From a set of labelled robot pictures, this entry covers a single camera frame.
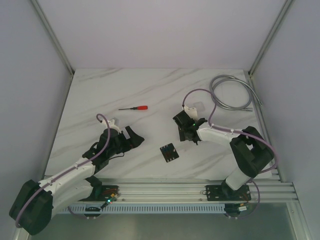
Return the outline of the black fuse box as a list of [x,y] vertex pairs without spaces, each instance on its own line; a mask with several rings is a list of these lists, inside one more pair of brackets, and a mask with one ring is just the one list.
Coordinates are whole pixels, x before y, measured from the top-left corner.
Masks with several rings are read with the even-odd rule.
[[180,157],[172,143],[160,147],[160,152],[166,163],[172,162]]

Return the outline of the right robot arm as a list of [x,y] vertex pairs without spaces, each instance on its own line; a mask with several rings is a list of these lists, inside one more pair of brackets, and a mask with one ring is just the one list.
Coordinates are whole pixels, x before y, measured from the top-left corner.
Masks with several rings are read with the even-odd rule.
[[274,159],[272,147],[262,138],[256,128],[248,126],[243,130],[227,129],[209,124],[205,118],[193,119],[182,110],[173,117],[179,130],[180,141],[212,142],[229,147],[237,167],[221,184],[221,193],[228,200],[234,199],[240,188],[262,173]]

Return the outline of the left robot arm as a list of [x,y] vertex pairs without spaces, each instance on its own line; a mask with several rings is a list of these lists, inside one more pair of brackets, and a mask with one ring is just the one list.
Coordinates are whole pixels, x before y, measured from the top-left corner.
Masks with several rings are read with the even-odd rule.
[[139,147],[145,140],[130,126],[125,127],[125,132],[105,129],[99,140],[70,167],[39,182],[32,179],[25,182],[9,211],[16,227],[33,236],[71,204],[81,200],[103,200],[102,182],[96,174],[109,164],[110,159]]

